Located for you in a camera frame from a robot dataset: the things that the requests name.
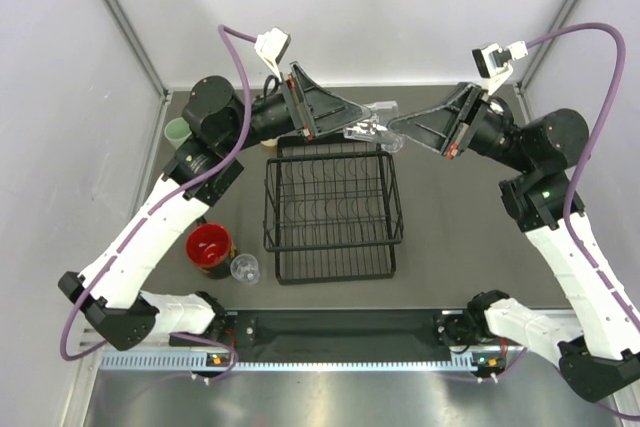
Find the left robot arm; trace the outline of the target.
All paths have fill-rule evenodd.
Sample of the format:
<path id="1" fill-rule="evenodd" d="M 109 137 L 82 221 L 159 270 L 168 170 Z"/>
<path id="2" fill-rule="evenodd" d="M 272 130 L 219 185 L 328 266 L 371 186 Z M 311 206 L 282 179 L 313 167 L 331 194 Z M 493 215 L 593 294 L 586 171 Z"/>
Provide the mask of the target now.
<path id="1" fill-rule="evenodd" d="M 224 310 L 205 292 L 152 294 L 142 287 L 167 251 L 242 172 L 238 153 L 297 133 L 316 139 L 366 119 L 368 108 L 311 80 L 293 62 L 273 92 L 237 95 L 224 77 L 198 81 L 182 111 L 190 134 L 145 203 L 93 263 L 67 272 L 59 289 L 73 311 L 112 347 L 126 351 L 155 336 L 191 334 L 205 344 L 225 335 Z"/>

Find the red and black skull mug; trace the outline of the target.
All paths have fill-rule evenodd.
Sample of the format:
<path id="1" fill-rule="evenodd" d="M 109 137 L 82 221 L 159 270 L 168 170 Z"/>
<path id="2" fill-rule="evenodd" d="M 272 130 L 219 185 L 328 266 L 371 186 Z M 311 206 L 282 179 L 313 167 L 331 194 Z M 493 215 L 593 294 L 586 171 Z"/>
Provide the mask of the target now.
<path id="1" fill-rule="evenodd" d="M 231 263 L 237 256 L 230 232 L 212 223 L 199 225 L 188 236 L 185 252 L 204 275 L 216 280 L 231 276 Z"/>

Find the small clear glass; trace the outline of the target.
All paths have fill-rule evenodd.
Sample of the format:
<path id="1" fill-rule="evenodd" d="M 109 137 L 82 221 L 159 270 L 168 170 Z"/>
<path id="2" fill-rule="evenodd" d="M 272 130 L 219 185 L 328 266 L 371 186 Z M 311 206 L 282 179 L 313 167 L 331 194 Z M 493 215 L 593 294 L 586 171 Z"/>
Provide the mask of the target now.
<path id="1" fill-rule="evenodd" d="M 232 277 L 244 284 L 255 285 L 260 280 L 258 260 L 251 254 L 239 254 L 231 262 Z"/>
<path id="2" fill-rule="evenodd" d="M 346 139 L 381 145 L 392 145 L 399 140 L 399 136 L 388 128 L 388 124 L 399 115 L 396 101 L 366 104 L 365 110 L 369 113 L 366 119 L 343 128 Z"/>

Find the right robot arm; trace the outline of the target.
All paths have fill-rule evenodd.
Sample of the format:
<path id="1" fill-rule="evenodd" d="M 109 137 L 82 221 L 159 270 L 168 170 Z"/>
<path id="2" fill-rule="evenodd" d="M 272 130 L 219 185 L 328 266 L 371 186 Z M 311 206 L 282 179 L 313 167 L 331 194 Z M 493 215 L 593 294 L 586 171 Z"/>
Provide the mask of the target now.
<path id="1" fill-rule="evenodd" d="M 632 304 L 594 238 L 584 203 L 571 193 L 589 130 L 559 109 L 524 126 L 508 104 L 461 83 L 441 104 L 391 120 L 388 129 L 454 159 L 466 150 L 517 171 L 499 184 L 501 201 L 550 267 L 577 321 L 563 324 L 510 295 L 480 293 L 464 309 L 464 341 L 515 341 L 557 368 L 583 400 L 596 403 L 639 379 L 639 326 Z"/>

